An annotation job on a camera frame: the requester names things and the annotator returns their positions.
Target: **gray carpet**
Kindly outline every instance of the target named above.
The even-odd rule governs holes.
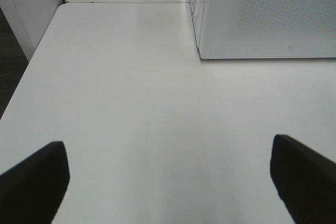
[[[0,10],[0,118],[27,65],[28,61]]]

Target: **white box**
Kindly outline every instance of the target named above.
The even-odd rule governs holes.
[[[336,0],[190,0],[202,58],[336,57]]]

